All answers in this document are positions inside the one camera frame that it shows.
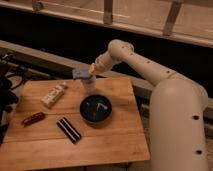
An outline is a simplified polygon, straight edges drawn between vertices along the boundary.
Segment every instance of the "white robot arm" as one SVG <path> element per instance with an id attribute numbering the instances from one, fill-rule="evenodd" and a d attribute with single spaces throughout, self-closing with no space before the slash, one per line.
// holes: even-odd
<path id="1" fill-rule="evenodd" d="M 203 110 L 206 90 L 170 68 L 134 52 L 130 43 L 112 40 L 90 67 L 93 75 L 127 63 L 155 88 L 150 98 L 152 171 L 207 171 Z"/>

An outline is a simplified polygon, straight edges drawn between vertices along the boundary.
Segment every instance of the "wooden cutting board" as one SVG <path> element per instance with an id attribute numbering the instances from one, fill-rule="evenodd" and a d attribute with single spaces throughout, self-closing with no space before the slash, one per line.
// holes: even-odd
<path id="1" fill-rule="evenodd" d="M 66 81 L 68 89 L 51 108 L 40 99 Z M 33 170 L 149 160 L 149 150 L 137 109 L 131 80 L 127 77 L 98 78 L 93 94 L 106 96 L 112 116 L 101 127 L 88 125 L 80 115 L 81 101 L 89 94 L 79 80 L 29 81 L 0 148 L 0 170 Z M 21 121 L 37 112 L 46 119 L 28 127 Z M 66 117 L 82 134 L 77 144 L 58 128 Z"/>

